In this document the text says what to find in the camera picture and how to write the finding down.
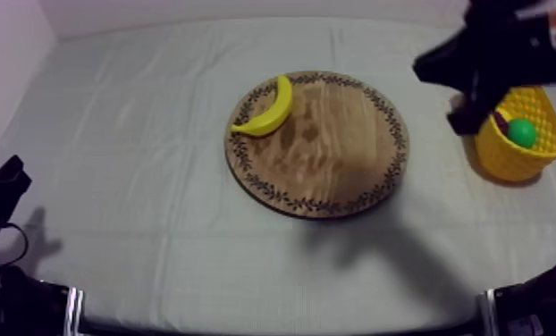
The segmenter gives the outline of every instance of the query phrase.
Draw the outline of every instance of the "black cable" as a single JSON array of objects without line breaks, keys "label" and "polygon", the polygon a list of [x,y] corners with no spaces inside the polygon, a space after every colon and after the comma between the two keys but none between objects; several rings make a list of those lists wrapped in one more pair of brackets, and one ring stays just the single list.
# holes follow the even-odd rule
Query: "black cable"
[{"label": "black cable", "polygon": [[29,240],[28,240],[28,235],[26,235],[26,232],[24,232],[21,227],[19,227],[19,225],[14,224],[14,223],[6,223],[3,225],[0,225],[0,229],[9,229],[9,228],[14,228],[15,230],[17,230],[21,236],[23,237],[23,250],[20,253],[19,256],[17,256],[15,259],[13,259],[12,261],[0,264],[0,267],[6,267],[9,265],[13,265],[15,263],[17,263],[18,261],[22,260],[26,254],[28,254],[28,249],[29,249]]}]

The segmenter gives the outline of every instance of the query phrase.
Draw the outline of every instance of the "round wooden board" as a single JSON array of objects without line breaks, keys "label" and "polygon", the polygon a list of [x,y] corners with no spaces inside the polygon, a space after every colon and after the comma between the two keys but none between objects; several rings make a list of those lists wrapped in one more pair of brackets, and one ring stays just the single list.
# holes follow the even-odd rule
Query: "round wooden board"
[{"label": "round wooden board", "polygon": [[283,214],[323,219],[375,206],[400,182],[409,154],[405,123],[374,88],[332,72],[294,72],[291,115],[274,133],[230,132],[275,100],[276,81],[250,91],[232,112],[225,154],[238,183]]}]

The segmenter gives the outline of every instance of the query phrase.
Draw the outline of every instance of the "green ball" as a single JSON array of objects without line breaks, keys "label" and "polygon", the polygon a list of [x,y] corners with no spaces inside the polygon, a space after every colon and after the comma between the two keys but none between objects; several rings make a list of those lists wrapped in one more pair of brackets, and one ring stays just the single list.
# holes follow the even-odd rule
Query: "green ball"
[{"label": "green ball", "polygon": [[528,119],[510,121],[508,139],[524,148],[532,148],[536,142],[536,128]]}]

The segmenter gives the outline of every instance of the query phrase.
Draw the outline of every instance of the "wood grain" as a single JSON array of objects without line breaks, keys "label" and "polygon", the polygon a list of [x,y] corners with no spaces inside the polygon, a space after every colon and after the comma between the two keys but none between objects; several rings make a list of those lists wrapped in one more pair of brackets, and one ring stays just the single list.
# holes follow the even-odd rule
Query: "wood grain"
[{"label": "wood grain", "polygon": [[274,133],[231,133],[275,100],[275,79],[241,99],[224,138],[228,165],[256,200],[308,219],[356,214],[384,199],[405,172],[409,135],[375,89],[332,72],[294,72],[291,115]]}]

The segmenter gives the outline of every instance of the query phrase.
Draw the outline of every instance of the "white wall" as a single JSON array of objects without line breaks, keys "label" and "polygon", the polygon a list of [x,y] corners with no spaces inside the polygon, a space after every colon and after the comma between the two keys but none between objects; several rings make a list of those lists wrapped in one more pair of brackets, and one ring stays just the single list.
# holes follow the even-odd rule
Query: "white wall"
[{"label": "white wall", "polygon": [[467,0],[41,0],[61,38],[165,22],[259,16],[385,19],[458,27]]},{"label": "white wall", "polygon": [[54,45],[38,0],[0,0],[0,138]]}]

